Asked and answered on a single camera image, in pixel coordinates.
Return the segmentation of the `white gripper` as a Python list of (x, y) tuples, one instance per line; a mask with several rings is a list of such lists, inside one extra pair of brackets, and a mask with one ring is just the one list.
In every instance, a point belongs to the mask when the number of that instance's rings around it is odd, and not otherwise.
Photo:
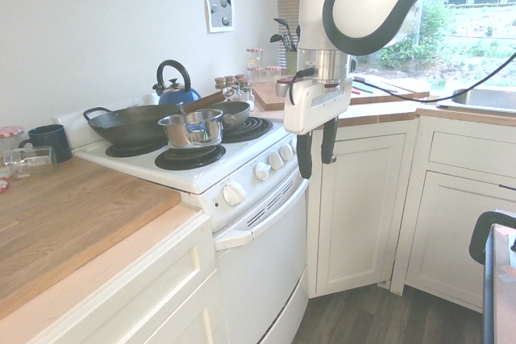
[(297, 135), (298, 167), (303, 179), (309, 180), (312, 173), (312, 130), (324, 124), (321, 145), (321, 159), (324, 164), (331, 163), (336, 133), (337, 118), (349, 106), (352, 93), (352, 79), (342, 85), (327, 88), (314, 79), (296, 81), (293, 84), (293, 101), (285, 98), (284, 128)]

